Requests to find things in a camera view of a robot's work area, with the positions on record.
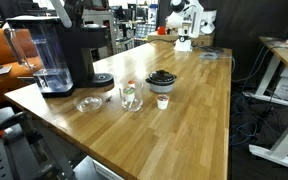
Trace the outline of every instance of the desk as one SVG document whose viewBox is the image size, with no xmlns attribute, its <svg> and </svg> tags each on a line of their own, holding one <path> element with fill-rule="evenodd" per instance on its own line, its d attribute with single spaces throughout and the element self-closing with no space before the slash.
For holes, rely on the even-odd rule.
<svg viewBox="0 0 288 180">
<path fill-rule="evenodd" d="M 198 46 L 212 46 L 214 39 L 214 32 L 208 35 L 200 35 L 197 38 L 192 38 L 192 44 Z M 148 34 L 148 40 L 163 39 L 167 41 L 175 41 L 178 39 L 177 33 L 158 35 L 157 31 Z"/>
<path fill-rule="evenodd" d="M 226 179 L 231 60 L 202 60 L 201 52 L 177 52 L 171 43 L 152 42 L 95 62 L 96 72 L 115 78 L 115 87 L 105 93 L 112 101 L 96 113 L 79 112 L 74 99 L 105 88 L 43 99 L 33 84 L 5 96 L 126 179 Z M 120 82 L 144 82 L 159 69 L 177 75 L 168 108 L 157 108 L 156 94 L 144 83 L 142 109 L 125 112 Z"/>
<path fill-rule="evenodd" d="M 272 42 L 271 38 L 260 38 L 260 39 L 268 48 L 274 47 L 274 45 L 271 44 Z M 270 61 L 270 64 L 260 83 L 260 86 L 258 87 L 255 94 L 250 94 L 251 97 L 265 100 L 265 101 L 270 101 L 271 99 L 271 97 L 265 96 L 264 92 L 270 80 L 272 79 L 272 76 L 275 73 L 280 61 L 282 61 L 288 67 L 288 49 L 273 48 L 271 49 L 271 51 L 274 53 L 274 56 L 272 57 Z M 288 106 L 287 101 L 272 98 L 272 102 Z M 267 160 L 270 160 L 275 163 L 288 167 L 288 127 L 283 132 L 281 137 L 277 140 L 277 142 L 274 144 L 272 149 L 268 150 L 268 149 L 265 149 L 259 146 L 254 146 L 254 145 L 249 145 L 249 149 L 251 153 L 256 156 L 260 156 L 264 159 L 267 159 Z"/>
</svg>

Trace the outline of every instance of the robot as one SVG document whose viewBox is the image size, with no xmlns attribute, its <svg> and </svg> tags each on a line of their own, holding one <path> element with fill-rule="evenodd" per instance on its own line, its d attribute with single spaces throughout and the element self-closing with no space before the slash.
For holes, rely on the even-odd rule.
<svg viewBox="0 0 288 180">
<path fill-rule="evenodd" d="M 198 0 L 172 0 L 172 14 L 167 18 L 171 28 L 178 28 L 175 50 L 192 51 L 190 38 L 197 38 L 200 33 L 204 8 Z"/>
</svg>

